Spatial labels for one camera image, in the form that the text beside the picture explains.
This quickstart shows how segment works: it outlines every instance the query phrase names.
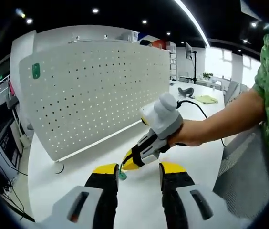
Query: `gray mesh chair back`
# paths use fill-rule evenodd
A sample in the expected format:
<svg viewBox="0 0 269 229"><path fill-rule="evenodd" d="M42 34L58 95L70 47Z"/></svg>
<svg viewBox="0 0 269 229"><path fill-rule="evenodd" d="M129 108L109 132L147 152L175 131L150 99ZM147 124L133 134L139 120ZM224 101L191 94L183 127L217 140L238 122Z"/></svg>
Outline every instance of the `gray mesh chair back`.
<svg viewBox="0 0 269 229"><path fill-rule="evenodd" d="M227 105L227 103L231 99L231 97L232 97L233 93L235 92L236 88L238 87L238 85L239 85L239 83L237 83L235 81L230 82L228 90L227 90L225 97L224 97L225 105Z"/></svg>
<svg viewBox="0 0 269 229"><path fill-rule="evenodd" d="M226 146L213 191L241 218L254 219L269 201L269 152L261 127L242 132Z"/></svg>

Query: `white pegboard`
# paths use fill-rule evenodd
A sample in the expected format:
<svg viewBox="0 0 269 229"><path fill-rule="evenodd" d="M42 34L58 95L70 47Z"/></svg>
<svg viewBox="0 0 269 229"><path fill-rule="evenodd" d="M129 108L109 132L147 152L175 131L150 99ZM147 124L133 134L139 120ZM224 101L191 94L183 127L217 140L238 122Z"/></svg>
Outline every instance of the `white pegboard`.
<svg viewBox="0 0 269 229"><path fill-rule="evenodd" d="M136 43L71 43L23 59L20 78L34 130L58 160L138 121L142 106L169 91L169 53Z"/></svg>

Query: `black ceiling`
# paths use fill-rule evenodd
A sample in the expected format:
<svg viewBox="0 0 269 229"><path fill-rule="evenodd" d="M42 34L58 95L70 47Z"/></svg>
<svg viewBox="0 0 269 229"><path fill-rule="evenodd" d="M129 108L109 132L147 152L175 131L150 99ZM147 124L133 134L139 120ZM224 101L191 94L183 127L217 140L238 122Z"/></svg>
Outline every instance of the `black ceiling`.
<svg viewBox="0 0 269 229"><path fill-rule="evenodd" d="M253 29L250 23L256 19L244 14L239 0L182 0L190 9L207 38L244 45L241 39L250 43L244 46L260 52L263 29L261 24ZM100 12L92 14L92 8ZM34 22L27 25L15 14L21 8ZM170 40L181 46L181 41L196 47L204 47L202 38L193 23L173 0L55 0L0 2L0 59L10 53L11 43L17 37L36 30L63 26L95 24L127 28L143 32L160 39ZM211 46L231 49L239 47L220 42Z"/></svg>

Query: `black cable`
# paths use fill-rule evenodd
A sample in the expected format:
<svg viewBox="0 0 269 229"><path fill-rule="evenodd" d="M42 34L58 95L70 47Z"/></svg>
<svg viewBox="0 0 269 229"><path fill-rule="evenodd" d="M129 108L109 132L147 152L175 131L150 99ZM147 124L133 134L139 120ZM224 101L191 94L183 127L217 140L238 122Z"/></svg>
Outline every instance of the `black cable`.
<svg viewBox="0 0 269 229"><path fill-rule="evenodd" d="M4 198L6 198L8 201L10 201L12 204L14 204L18 209L19 211L21 211L22 213L25 213L23 210L21 210L21 208L9 197L7 196L6 194L3 194Z"/></svg>
<svg viewBox="0 0 269 229"><path fill-rule="evenodd" d="M207 118L207 115L204 113L204 111L201 109L201 107L200 107L198 104L196 104L196 103L194 103L194 102L192 102L192 101L189 101L189 100L177 101L177 109L178 109L179 107L181 107L182 103L190 103L190 104L194 104L195 106L197 106L197 107L200 109L200 111L203 113L203 115L205 116L205 118ZM222 140L222 138L221 138L220 140L221 140L222 145L223 145L224 147L226 147L226 145L224 144L224 141Z"/></svg>
<svg viewBox="0 0 269 229"><path fill-rule="evenodd" d="M11 205L9 202L7 202L4 198L3 201L6 203L6 205L13 210L14 212L16 212L18 215L26 218L29 221L35 222L34 218L30 217L28 214L23 213L22 211L19 211L18 209L16 209L13 205Z"/></svg>
<svg viewBox="0 0 269 229"><path fill-rule="evenodd" d="M64 170L64 164L62 165L62 170L61 170L60 172L56 173L56 174L60 174L60 173L62 173L63 170Z"/></svg>
<svg viewBox="0 0 269 229"><path fill-rule="evenodd" d="M3 157L4 161L6 162L6 164L7 164L10 168L12 168L13 170L16 170L18 173L21 173L21 174L23 174L23 175L25 175L25 176L28 176L27 174L22 173L22 172L20 172L19 170L17 170L16 168L10 166L9 163L5 160L5 157L3 156L1 150L0 150L0 154L1 154L1 156Z"/></svg>
<svg viewBox="0 0 269 229"><path fill-rule="evenodd" d="M12 185L11 181L9 180L9 178L8 178L7 174L5 173L5 171L4 171L4 169L2 168L2 166L1 166L1 165L0 165L0 168L1 168L1 170L3 171L3 173L4 173L5 177L6 177L6 179L8 180L8 182L9 182L9 184L10 184L11 189L12 189L12 190L13 190L13 192L15 193L16 198L17 198L17 199L18 199L18 201L20 202L20 204L21 204L21 206L22 206L22 208L23 208L23 213L24 213L25 215L27 215L27 214L25 213L24 205L22 204L22 202L20 201L19 197L17 196L17 194L16 194L16 192L15 192L15 190L14 190L14 187L13 187L13 185Z"/></svg>

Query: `green clip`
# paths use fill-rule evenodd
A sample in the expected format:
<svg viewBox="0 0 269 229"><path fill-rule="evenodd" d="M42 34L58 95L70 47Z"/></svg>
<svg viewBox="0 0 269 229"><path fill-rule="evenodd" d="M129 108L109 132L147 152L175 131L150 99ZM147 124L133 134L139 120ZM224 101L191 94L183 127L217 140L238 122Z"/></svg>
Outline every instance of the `green clip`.
<svg viewBox="0 0 269 229"><path fill-rule="evenodd" d="M39 63L33 64L32 71L33 71L33 79L37 80L40 77L40 65L39 65Z"/></svg>
<svg viewBox="0 0 269 229"><path fill-rule="evenodd" d="M126 178L127 178L127 175L122 171L122 164L120 165L119 178L121 180L126 180Z"/></svg>

